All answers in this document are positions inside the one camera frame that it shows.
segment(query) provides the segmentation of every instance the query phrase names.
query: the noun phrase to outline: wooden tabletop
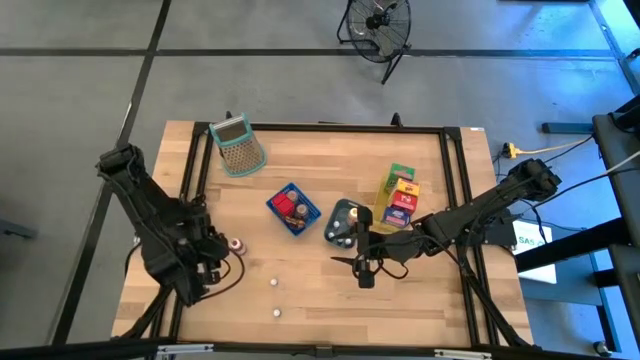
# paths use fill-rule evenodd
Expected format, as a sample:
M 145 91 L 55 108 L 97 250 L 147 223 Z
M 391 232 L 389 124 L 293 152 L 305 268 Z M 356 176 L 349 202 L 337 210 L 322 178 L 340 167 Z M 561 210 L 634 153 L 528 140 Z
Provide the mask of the wooden tabletop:
M 160 144 L 153 178 L 177 196 L 189 150 L 193 122 L 169 121 Z M 463 145 L 474 196 L 495 186 L 483 129 L 463 128 Z M 258 172 L 230 178 L 214 149 L 206 186 L 212 223 L 227 237 L 242 239 L 244 279 L 232 290 L 204 300 L 182 315 L 179 339 L 204 342 L 469 346 L 459 271 L 445 254 L 407 263 L 409 276 L 394 280 L 379 273 L 374 289 L 359 289 L 351 269 L 331 256 L 355 256 L 323 238 L 323 229 L 336 201 L 348 198 L 372 206 L 380 179 L 397 162 L 416 169 L 421 185 L 414 216 L 447 206 L 439 140 L 429 134 L 257 131 L 267 152 Z M 204 141 L 196 157 L 199 169 Z M 456 164 L 453 143 L 452 164 Z M 462 190 L 454 166 L 456 194 Z M 191 189 L 195 189 L 197 175 Z M 289 182 L 322 211 L 322 217 L 294 237 L 265 202 Z M 514 260 L 499 247 L 485 246 L 491 295 L 521 337 L 531 341 L 524 299 Z M 230 275 L 221 289 L 239 274 L 230 256 Z M 401 268 L 388 261 L 388 268 Z M 278 279 L 277 286 L 270 280 Z M 157 293 L 158 285 L 134 254 L 125 280 L 113 334 L 128 330 Z M 481 339 L 487 342 L 482 308 L 475 299 Z M 166 308 L 162 334 L 168 333 L 173 297 Z M 281 311 L 280 317 L 273 310 Z

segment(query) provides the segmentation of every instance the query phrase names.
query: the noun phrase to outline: yellow box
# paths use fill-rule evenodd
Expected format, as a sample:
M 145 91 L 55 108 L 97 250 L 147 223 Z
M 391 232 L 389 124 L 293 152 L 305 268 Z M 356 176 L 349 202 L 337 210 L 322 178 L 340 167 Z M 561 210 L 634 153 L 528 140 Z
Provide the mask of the yellow box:
M 420 185 L 409 180 L 399 178 L 398 183 L 393 188 L 393 191 L 391 193 L 393 194 L 395 191 L 400 191 L 405 194 L 417 197 L 418 195 L 420 195 Z

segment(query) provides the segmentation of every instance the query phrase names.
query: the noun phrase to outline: red object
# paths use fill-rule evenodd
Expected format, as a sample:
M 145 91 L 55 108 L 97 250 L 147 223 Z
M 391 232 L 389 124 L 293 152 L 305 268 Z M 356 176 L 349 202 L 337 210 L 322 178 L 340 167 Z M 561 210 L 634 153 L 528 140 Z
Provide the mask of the red object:
M 287 197 L 287 195 L 279 193 L 278 195 L 273 197 L 271 203 L 276 208 L 276 210 L 278 210 L 280 215 L 293 216 L 293 211 L 296 206 L 293 201 L 291 201 L 291 199 Z
M 399 191 L 394 192 L 389 199 L 389 206 L 394 209 L 402 210 L 409 215 L 413 215 L 413 212 L 416 211 L 417 205 L 417 197 L 401 193 Z

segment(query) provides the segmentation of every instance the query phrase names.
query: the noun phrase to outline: white sign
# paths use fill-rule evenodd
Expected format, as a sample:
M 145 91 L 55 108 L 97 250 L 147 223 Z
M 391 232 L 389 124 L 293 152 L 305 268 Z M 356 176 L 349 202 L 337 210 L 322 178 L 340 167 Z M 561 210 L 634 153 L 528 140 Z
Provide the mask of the white sign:
M 531 224 L 524 221 L 514 221 L 513 230 L 516 232 L 516 249 L 513 251 L 514 255 L 518 255 L 525 251 L 537 248 L 544 245 L 544 239 L 540 235 L 538 224 Z M 544 236 L 548 242 L 552 241 L 551 228 L 547 226 L 542 227 Z M 544 281 L 550 284 L 556 283 L 556 266 L 554 264 L 539 267 L 529 271 L 521 272 L 518 274 L 521 278 Z

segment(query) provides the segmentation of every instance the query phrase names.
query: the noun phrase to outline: cheese grater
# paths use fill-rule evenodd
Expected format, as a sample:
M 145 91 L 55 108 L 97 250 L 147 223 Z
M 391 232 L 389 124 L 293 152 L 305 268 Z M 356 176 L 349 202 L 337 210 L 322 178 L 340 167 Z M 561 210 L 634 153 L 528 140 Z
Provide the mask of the cheese grater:
M 246 176 L 267 162 L 264 149 L 256 139 L 244 113 L 210 124 L 209 129 L 220 150 L 222 166 L 227 175 Z

